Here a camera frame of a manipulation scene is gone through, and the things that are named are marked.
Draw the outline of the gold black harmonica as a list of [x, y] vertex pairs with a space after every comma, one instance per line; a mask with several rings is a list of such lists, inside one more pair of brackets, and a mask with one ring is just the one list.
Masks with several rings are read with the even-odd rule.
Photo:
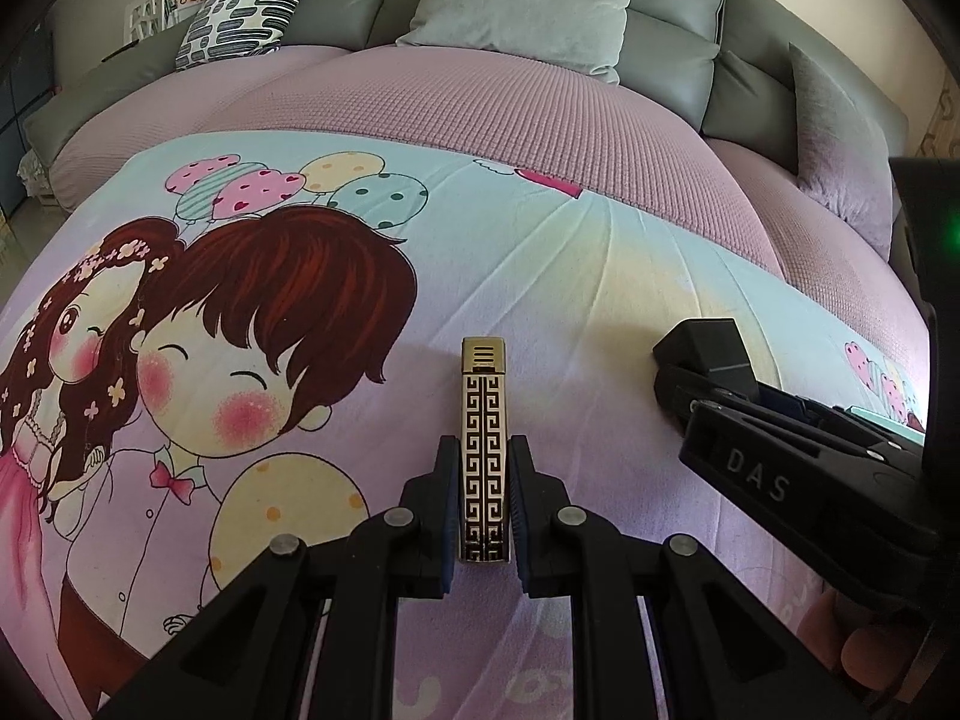
[[462, 340], [460, 561], [509, 561], [506, 343]]

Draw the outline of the teal cardboard box tray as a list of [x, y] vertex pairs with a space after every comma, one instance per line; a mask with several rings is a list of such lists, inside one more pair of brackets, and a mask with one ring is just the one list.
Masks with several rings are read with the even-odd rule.
[[850, 415], [865, 419], [874, 426], [884, 427], [884, 429], [887, 429], [890, 433], [912, 440], [916, 442], [916, 444], [923, 445], [924, 440], [926, 440], [926, 434], [924, 434], [923, 429], [910, 427], [908, 424], [903, 424], [903, 422], [896, 421], [896, 419], [882, 415], [882, 413], [877, 413], [877, 411], [866, 410], [866, 408], [862, 408], [862, 406], [848, 406], [846, 411], [848, 411]]

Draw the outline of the cartoon couple printed cloth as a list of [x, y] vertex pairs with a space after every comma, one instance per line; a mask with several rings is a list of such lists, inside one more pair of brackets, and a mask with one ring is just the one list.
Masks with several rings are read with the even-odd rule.
[[862, 335], [639, 206], [467, 154], [335, 133], [135, 156], [2, 314], [2, 634], [86, 718], [268, 541], [395, 504], [460, 422], [460, 346], [506, 343], [508, 424], [626, 533], [703, 539], [794, 622], [812, 574], [680, 465], [652, 348], [736, 322], [760, 380], [903, 424], [928, 330]]

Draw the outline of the grey purple cushion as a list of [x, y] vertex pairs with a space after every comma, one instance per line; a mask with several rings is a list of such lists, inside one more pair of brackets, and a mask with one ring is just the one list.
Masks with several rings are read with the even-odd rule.
[[884, 132], [823, 68], [789, 46], [797, 119], [797, 185], [890, 257], [893, 179]]

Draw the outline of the pink sofa seat cover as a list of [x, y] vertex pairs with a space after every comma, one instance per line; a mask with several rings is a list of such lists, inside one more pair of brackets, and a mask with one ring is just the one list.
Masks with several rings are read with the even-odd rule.
[[895, 271], [796, 185], [796, 173], [719, 128], [621, 86], [509, 55], [291, 47], [174, 71], [137, 91], [94, 70], [53, 101], [75, 133], [52, 161], [75, 208], [133, 154], [192, 133], [325, 130], [527, 167], [651, 211], [786, 280], [862, 335], [911, 310]]

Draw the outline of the grey sofa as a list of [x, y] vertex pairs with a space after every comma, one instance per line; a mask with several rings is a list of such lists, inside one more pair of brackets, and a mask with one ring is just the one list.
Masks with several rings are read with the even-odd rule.
[[[398, 47], [418, 0], [302, 0], [291, 21], [290, 60], [308, 46], [331, 59], [316, 75], [327, 83], [322, 101], [340, 106], [356, 89], [382, 102], [394, 117], [412, 110], [446, 117], [421, 140], [441, 148], [498, 153], [480, 130], [505, 130], [508, 107], [519, 107], [523, 132], [556, 119], [586, 80], [534, 60], [452, 47]], [[174, 93], [178, 36], [150, 37], [91, 70], [65, 93], [31, 114], [26, 138], [52, 166], [71, 138], [91, 140], [103, 124], [128, 151], [144, 149], [161, 124], [184, 125], [197, 109]], [[846, 55], [776, 0], [633, 0], [626, 12], [619, 86], [594, 88], [601, 104], [635, 93], [683, 119], [703, 137], [736, 143], [791, 171], [797, 163], [797, 119], [789, 46], [814, 59], [862, 114], [884, 130], [890, 154], [907, 151], [907, 116]]]

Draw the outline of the grey centre cushion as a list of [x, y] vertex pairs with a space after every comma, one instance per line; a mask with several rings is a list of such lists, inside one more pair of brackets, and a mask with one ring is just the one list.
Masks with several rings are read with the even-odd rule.
[[420, 0], [401, 46], [488, 50], [615, 85], [631, 0]]

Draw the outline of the black white patterned cushion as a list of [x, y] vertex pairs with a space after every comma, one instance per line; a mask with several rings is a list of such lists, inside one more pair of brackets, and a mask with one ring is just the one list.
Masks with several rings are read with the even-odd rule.
[[267, 54], [281, 43], [301, 0], [205, 0], [179, 46], [177, 71]]

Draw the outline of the white magazine rack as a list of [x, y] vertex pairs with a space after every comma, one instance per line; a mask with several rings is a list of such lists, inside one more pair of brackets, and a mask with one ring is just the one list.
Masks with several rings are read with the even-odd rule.
[[202, 4], [203, 0], [139, 0], [128, 4], [122, 26], [124, 44], [138, 43], [189, 21]]

